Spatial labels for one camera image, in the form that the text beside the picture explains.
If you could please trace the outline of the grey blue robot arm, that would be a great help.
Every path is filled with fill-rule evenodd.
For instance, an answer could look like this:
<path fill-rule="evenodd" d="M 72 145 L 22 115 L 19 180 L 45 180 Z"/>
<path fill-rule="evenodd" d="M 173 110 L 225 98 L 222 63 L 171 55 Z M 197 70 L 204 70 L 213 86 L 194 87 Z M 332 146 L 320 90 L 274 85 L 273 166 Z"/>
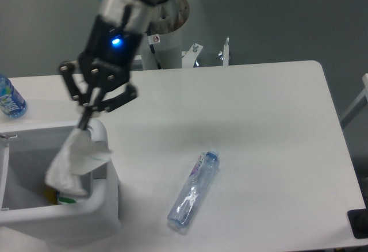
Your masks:
<path fill-rule="evenodd" d="M 95 113 L 111 112 L 137 97 L 130 84 L 135 54 L 154 17 L 168 0 L 102 0 L 86 48 L 59 72 L 70 97 L 83 108 L 78 128 L 86 130 Z"/>

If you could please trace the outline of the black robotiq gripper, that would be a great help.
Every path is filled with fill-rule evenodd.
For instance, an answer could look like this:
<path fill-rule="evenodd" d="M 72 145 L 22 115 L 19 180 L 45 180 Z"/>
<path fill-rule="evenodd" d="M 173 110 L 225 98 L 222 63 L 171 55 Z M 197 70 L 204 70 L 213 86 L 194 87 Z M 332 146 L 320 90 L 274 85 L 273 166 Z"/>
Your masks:
<path fill-rule="evenodd" d="M 143 35 L 116 27 L 101 15 L 96 16 L 85 50 L 78 60 L 63 61 L 59 74 L 71 99 L 82 107 L 82 116 L 77 128 L 86 130 L 93 114 L 112 112 L 137 98 L 137 89 L 130 83 L 131 64 Z M 87 84 L 82 91 L 74 79 L 79 69 Z M 107 92 L 126 84 L 125 90 L 104 100 Z M 96 87 L 101 88 L 92 99 Z"/>

